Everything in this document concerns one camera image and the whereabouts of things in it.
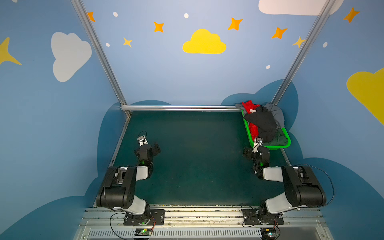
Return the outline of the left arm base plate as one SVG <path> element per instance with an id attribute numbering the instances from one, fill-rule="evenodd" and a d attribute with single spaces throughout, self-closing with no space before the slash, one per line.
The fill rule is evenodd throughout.
<path id="1" fill-rule="evenodd" d="M 165 222 L 165 213 L 163 209 L 145 210 L 143 215 L 132 215 L 126 213 L 124 217 L 124 226 L 163 226 Z"/>

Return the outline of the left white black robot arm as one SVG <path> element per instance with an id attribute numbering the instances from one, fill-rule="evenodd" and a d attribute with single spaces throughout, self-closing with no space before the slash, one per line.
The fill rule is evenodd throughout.
<path id="1" fill-rule="evenodd" d="M 97 207 L 122 210 L 143 221 L 150 219 L 149 204 L 135 195 L 136 183 L 150 178 L 153 158 L 161 152 L 159 144 L 142 144 L 135 151 L 138 163 L 131 167 L 109 167 L 98 192 Z"/>

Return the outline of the red t shirt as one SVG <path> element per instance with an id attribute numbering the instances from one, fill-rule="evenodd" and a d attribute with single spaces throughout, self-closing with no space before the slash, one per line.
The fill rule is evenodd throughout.
<path id="1" fill-rule="evenodd" d="M 261 105 L 255 105 L 252 101 L 247 101 L 242 103 L 242 106 L 246 111 L 244 117 L 249 124 L 252 141 L 255 141 L 255 139 L 259 136 L 259 128 L 256 124 L 256 112 L 257 108 L 261 107 Z"/>

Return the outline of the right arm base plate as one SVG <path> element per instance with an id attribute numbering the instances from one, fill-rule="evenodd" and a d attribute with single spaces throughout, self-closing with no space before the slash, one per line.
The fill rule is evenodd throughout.
<path id="1" fill-rule="evenodd" d="M 280 214 L 259 214 L 258 210 L 255 209 L 243 209 L 243 225 L 254 226 L 254 225 L 283 225 L 284 220 Z"/>

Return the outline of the black t shirt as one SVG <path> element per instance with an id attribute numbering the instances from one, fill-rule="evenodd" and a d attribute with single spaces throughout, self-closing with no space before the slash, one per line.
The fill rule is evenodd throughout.
<path id="1" fill-rule="evenodd" d="M 257 108 L 256 124 L 259 128 L 259 136 L 264 142 L 271 142 L 276 134 L 277 125 L 271 113 Z"/>

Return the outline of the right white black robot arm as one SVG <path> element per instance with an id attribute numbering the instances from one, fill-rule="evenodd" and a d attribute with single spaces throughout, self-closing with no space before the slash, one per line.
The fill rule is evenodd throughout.
<path id="1" fill-rule="evenodd" d="M 311 166 L 270 167 L 270 151 L 263 146 L 245 148 L 243 155 L 253 162 L 254 174 L 259 179 L 284 184 L 283 193 L 261 202 L 257 211 L 259 219 L 328 204 L 326 193 Z"/>

